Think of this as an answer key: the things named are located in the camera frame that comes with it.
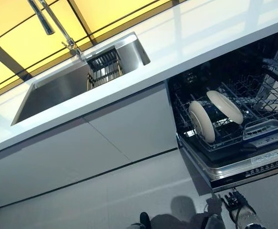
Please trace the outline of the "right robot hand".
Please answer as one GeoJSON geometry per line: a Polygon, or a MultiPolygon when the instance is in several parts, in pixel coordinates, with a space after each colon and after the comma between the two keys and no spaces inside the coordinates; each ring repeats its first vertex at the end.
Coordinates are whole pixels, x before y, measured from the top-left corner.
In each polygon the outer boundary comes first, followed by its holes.
{"type": "Polygon", "coordinates": [[[224,198],[221,198],[221,200],[229,213],[248,206],[246,198],[235,187],[228,192],[228,195],[224,195],[224,198]]]}

